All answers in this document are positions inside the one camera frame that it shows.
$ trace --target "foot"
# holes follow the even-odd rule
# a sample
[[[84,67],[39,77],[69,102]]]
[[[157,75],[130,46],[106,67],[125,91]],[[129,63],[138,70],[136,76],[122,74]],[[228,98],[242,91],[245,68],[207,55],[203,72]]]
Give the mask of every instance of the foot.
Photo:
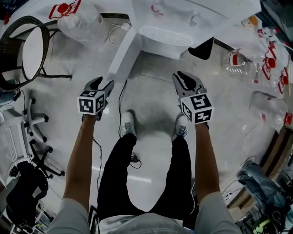
[[[177,137],[185,137],[187,135],[188,119],[185,115],[181,115],[175,123],[175,133],[172,137],[174,141]]]
[[[136,136],[134,118],[130,112],[124,112],[121,116],[120,136],[123,137],[126,134],[133,134]]]

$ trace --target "shirt sleeve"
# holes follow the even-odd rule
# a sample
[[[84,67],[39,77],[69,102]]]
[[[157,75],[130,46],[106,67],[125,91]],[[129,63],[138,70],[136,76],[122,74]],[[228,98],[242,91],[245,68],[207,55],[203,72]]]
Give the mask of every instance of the shirt sleeve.
[[[220,192],[207,195],[199,204],[195,223],[197,234],[241,234]]]
[[[90,234],[86,209],[75,200],[63,199],[47,234]]]

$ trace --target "white cube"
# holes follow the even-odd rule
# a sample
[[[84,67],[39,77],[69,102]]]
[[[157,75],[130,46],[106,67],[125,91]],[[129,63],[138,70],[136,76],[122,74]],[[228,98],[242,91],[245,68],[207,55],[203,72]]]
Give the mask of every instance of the white cube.
[[[105,93],[103,91],[83,90],[77,97],[78,112],[96,115],[105,107]]]
[[[214,113],[212,98],[208,93],[181,98],[181,110],[194,124],[211,120]]]

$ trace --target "gray t-shirt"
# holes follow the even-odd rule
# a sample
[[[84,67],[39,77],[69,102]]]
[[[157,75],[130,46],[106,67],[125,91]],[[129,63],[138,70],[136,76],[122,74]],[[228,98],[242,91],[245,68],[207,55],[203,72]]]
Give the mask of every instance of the gray t-shirt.
[[[119,215],[102,220],[101,234],[190,234],[182,222],[155,213],[140,216]],[[72,199],[62,201],[61,210],[53,220],[48,234],[89,234],[88,214]],[[206,196],[199,205],[195,223],[197,234],[241,234],[234,224],[220,192]]]

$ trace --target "jeans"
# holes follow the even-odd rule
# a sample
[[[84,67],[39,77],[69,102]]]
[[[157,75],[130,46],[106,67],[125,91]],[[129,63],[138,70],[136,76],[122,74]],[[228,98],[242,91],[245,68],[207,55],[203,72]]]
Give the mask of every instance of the jeans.
[[[284,208],[286,199],[280,188],[266,177],[259,165],[248,160],[245,162],[237,178],[250,195],[257,201],[262,213],[266,213],[266,205]]]
[[[127,191],[127,167],[130,164],[136,136],[126,134],[118,140],[105,165],[98,194],[98,218],[103,220],[116,215],[142,215],[135,207]],[[190,207],[191,161],[187,142],[177,137],[172,143],[171,165],[166,187],[149,213],[183,220],[192,210]]]

